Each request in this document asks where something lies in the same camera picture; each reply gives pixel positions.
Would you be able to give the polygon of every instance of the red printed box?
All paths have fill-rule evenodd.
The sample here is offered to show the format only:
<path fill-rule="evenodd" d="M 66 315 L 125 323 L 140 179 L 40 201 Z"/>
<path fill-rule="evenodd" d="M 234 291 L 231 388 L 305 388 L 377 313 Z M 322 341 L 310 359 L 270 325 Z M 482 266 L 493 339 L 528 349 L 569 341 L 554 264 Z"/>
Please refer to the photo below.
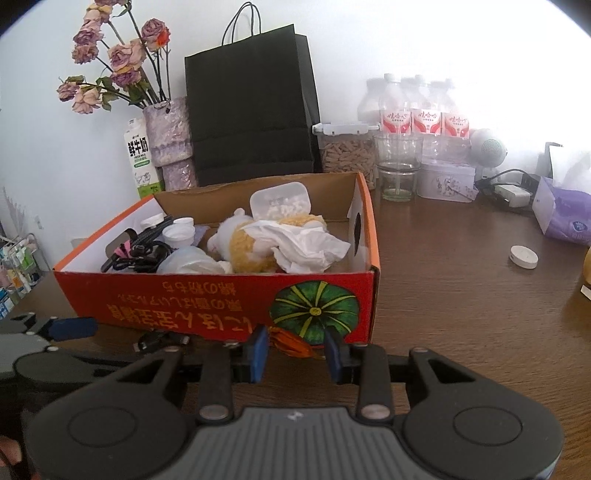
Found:
<path fill-rule="evenodd" d="M 125 229 L 161 212 L 191 216 L 212 228 L 250 196 L 291 181 L 308 189 L 312 214 L 351 243 L 345 259 L 323 274 L 160 275 L 101 273 L 105 247 Z M 140 329 L 170 329 L 215 340 L 245 340 L 255 325 L 277 325 L 311 345 L 334 326 L 347 342 L 371 337 L 379 280 L 374 214 L 363 175 L 303 174 L 267 177 L 146 197 L 94 233 L 60 261 L 56 279 L 79 316 Z"/>

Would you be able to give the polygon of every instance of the flower vase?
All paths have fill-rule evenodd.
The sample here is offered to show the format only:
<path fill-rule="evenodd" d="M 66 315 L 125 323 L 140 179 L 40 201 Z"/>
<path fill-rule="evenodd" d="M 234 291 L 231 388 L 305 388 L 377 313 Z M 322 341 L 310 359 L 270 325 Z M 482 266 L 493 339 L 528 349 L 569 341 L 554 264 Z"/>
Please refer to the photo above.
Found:
<path fill-rule="evenodd" d="M 175 98 L 144 108 L 152 162 L 162 167 L 166 190 L 197 186 L 187 98 Z"/>

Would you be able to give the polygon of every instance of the glass jar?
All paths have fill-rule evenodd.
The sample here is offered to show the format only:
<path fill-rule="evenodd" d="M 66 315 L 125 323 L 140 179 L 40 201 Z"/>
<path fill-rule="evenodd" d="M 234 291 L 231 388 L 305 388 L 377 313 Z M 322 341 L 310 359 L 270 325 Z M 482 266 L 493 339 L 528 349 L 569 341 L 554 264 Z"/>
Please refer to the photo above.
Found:
<path fill-rule="evenodd" d="M 409 135 L 380 134 L 374 137 L 380 196 L 408 202 L 417 190 L 417 174 L 423 157 L 423 139 Z"/>

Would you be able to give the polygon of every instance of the purple package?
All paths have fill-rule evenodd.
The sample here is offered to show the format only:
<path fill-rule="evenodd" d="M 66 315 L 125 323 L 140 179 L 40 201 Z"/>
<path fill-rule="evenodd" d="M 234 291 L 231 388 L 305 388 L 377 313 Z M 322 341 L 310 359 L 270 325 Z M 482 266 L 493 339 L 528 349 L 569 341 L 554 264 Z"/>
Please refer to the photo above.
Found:
<path fill-rule="evenodd" d="M 591 195 L 559 189 L 542 178 L 535 193 L 535 217 L 544 235 L 576 244 L 591 245 Z"/>

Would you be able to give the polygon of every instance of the bottle label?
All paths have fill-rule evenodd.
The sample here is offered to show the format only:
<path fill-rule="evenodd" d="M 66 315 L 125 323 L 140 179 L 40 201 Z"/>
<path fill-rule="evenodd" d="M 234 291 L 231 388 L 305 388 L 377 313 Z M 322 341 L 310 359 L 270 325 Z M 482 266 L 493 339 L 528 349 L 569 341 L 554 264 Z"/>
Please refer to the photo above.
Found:
<path fill-rule="evenodd" d="M 413 108 L 413 132 L 421 134 L 441 133 L 441 112 L 438 110 L 425 110 Z"/>
<path fill-rule="evenodd" d="M 386 111 L 382 120 L 384 131 L 390 134 L 410 133 L 410 112 L 404 110 Z"/>
<path fill-rule="evenodd" d="M 470 136 L 470 122 L 468 118 L 458 113 L 444 113 L 443 135 L 446 137 L 468 138 Z"/>

